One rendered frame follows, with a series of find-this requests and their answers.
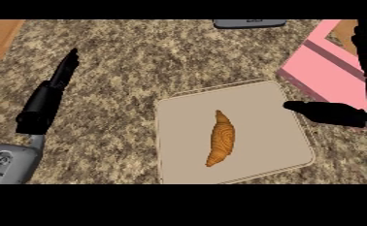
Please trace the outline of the dark grey appliance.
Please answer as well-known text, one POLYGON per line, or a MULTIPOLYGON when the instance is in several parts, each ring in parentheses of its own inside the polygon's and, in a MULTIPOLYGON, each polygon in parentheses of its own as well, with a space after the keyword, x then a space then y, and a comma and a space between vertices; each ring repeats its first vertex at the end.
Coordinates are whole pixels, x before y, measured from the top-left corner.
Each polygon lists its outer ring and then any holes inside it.
POLYGON ((219 29, 247 29, 284 26, 284 19, 216 19, 213 26, 219 29))

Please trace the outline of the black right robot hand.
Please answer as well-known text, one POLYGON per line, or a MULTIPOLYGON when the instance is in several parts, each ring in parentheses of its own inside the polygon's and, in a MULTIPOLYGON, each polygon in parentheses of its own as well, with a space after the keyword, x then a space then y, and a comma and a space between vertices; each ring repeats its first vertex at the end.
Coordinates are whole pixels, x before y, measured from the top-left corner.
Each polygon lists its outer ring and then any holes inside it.
MULTIPOLYGON (((358 62, 367 81, 367 21, 358 20, 351 41, 357 48, 358 62)), ((290 111, 300 113, 312 122, 364 128, 367 112, 343 104, 329 102, 287 101, 283 105, 290 111)))

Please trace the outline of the beige square tray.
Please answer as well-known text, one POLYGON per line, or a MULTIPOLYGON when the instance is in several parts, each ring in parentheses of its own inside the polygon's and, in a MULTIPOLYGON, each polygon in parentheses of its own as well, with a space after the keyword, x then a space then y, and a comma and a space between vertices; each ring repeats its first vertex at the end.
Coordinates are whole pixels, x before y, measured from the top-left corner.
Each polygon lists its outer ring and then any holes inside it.
POLYGON ((260 81, 172 97, 158 102, 160 182, 231 183, 308 166, 314 151, 294 113, 283 108, 286 94, 260 81), (215 113, 235 127, 232 154, 206 165, 215 113))

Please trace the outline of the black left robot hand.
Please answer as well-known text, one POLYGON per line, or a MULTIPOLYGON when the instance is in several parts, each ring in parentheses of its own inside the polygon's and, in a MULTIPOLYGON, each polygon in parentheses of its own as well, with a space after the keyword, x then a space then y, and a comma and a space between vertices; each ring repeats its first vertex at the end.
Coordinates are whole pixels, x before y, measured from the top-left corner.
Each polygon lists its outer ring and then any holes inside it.
POLYGON ((77 58, 77 49, 74 48, 65 56, 52 78, 43 81, 33 91, 22 112, 16 117, 18 133, 46 134, 55 120, 70 78, 78 66, 77 58))

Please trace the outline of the golden brown croissant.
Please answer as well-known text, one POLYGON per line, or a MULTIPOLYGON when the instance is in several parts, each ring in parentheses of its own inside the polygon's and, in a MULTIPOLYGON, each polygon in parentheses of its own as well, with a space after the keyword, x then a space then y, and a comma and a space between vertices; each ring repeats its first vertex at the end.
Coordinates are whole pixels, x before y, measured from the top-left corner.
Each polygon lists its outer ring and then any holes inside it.
POLYGON ((235 143, 235 127, 222 111, 215 112, 215 125, 210 133, 210 152, 206 165, 212 167, 232 153, 235 143))

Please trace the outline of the pink cardboard box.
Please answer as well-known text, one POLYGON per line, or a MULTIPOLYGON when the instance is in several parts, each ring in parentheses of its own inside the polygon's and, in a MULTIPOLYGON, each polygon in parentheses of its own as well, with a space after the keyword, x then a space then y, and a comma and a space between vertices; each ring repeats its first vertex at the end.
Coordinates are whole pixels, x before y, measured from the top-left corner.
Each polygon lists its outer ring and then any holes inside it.
POLYGON ((354 19, 324 19, 283 64, 278 75, 317 101, 345 103, 367 111, 366 80, 355 49, 327 36, 352 34, 354 19))

